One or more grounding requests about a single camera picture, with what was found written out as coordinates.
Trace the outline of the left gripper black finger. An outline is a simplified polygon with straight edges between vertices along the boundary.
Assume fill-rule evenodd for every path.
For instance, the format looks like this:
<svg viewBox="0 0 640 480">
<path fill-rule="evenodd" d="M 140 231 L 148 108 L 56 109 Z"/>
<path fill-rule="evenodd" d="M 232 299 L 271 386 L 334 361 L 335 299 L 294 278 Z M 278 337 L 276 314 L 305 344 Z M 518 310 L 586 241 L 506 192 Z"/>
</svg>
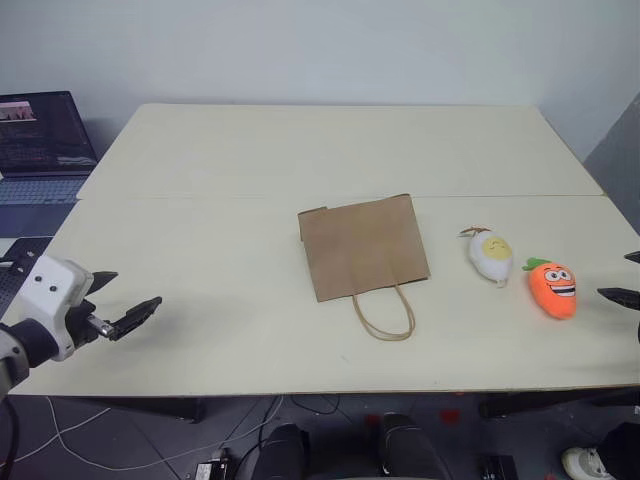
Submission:
<svg viewBox="0 0 640 480">
<path fill-rule="evenodd" d="M 102 289 L 109 282 L 114 280 L 118 276 L 118 273 L 113 271 L 99 271 L 99 272 L 93 272 L 92 276 L 93 276 L 93 281 L 86 292 L 87 295 L 91 295 L 92 293 Z"/>
<path fill-rule="evenodd" d="M 110 341 L 118 341 L 143 325 L 162 304 L 160 296 L 141 302 L 127 310 L 125 315 L 110 324 L 111 331 L 107 335 Z"/>
</svg>

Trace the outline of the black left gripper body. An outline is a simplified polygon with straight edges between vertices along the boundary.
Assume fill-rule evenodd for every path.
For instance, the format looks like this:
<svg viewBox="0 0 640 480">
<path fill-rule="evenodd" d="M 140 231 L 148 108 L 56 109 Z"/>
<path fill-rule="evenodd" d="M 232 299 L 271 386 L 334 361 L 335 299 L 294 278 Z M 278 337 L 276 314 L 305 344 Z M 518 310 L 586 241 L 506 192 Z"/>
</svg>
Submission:
<svg viewBox="0 0 640 480">
<path fill-rule="evenodd" d="M 92 343 L 99 336 L 110 338 L 113 327 L 106 321 L 100 319 L 94 324 L 96 316 L 94 311 L 96 306 L 83 300 L 78 306 L 71 307 L 65 316 L 65 327 L 69 333 L 73 346 L 79 349 L 86 344 Z"/>
</svg>

